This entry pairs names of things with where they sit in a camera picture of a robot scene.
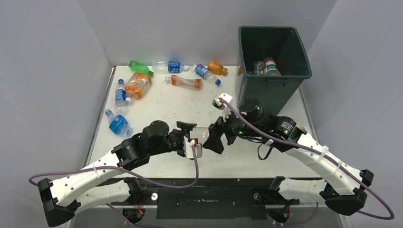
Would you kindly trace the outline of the clear bottle silver cap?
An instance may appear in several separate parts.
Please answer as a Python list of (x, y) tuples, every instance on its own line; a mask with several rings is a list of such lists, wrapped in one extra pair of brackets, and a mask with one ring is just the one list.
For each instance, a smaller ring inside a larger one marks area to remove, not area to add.
[(208, 127), (194, 127), (190, 131), (190, 138), (196, 139), (199, 144), (204, 144), (210, 136)]

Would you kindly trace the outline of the slim blue label bottle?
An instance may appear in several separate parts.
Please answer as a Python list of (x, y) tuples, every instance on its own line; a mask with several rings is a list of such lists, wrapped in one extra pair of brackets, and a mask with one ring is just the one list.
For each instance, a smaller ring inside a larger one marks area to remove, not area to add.
[(125, 83), (123, 79), (119, 79), (115, 88), (115, 112), (117, 114), (127, 114), (127, 102)]

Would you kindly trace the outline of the blue label bottle edge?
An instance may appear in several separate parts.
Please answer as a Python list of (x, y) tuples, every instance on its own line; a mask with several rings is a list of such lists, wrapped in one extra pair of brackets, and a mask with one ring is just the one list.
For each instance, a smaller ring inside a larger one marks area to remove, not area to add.
[(121, 138), (130, 138), (133, 135), (133, 129), (128, 121), (121, 114), (114, 114), (110, 109), (105, 110), (107, 116), (109, 129)]

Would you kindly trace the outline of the large Pepsi bottle blue cap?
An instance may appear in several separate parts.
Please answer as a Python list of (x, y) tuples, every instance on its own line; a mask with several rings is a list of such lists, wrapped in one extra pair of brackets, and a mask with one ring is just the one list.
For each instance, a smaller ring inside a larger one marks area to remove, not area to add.
[(265, 74), (264, 68), (265, 68), (264, 62), (256, 61), (254, 63), (253, 74), (254, 75), (264, 75)]

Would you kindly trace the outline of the Nongfu bottle red white label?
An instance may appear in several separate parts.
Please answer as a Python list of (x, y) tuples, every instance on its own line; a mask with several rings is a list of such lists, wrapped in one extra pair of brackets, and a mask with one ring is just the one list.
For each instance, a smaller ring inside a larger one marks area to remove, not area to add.
[(280, 72), (278, 70), (276, 61), (271, 58), (267, 57), (263, 61), (264, 63), (264, 74), (269, 76), (280, 76)]

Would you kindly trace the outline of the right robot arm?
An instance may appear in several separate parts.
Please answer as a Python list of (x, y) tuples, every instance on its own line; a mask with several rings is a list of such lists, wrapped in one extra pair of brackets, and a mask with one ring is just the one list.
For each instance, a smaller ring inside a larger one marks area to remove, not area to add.
[(347, 216), (364, 207), (365, 188), (374, 178), (371, 171), (347, 165), (293, 119), (265, 112), (256, 98), (245, 99), (234, 109), (222, 94), (212, 104), (224, 113), (209, 126), (209, 135), (202, 144), (204, 149), (221, 154), (224, 151), (222, 136), (226, 137), (228, 145), (238, 138), (257, 140), (294, 157), (320, 176), (319, 180), (311, 181), (276, 177), (269, 188), (272, 202), (322, 202), (332, 211)]

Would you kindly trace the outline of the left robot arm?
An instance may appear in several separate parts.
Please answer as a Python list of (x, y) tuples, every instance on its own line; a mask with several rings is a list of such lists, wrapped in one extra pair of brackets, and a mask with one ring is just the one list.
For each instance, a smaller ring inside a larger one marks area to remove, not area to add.
[(57, 227), (70, 221), (76, 214), (88, 208), (112, 202), (134, 205), (142, 197), (142, 189), (136, 179), (121, 180), (115, 184), (101, 184), (115, 176), (128, 173), (145, 165), (151, 156), (190, 149), (197, 152), (197, 140), (190, 138), (195, 123), (177, 121), (170, 130), (167, 123), (153, 121), (141, 133), (123, 140), (103, 157), (78, 170), (57, 172), (60, 179), (51, 180), (42, 174), (36, 186), (49, 227)]

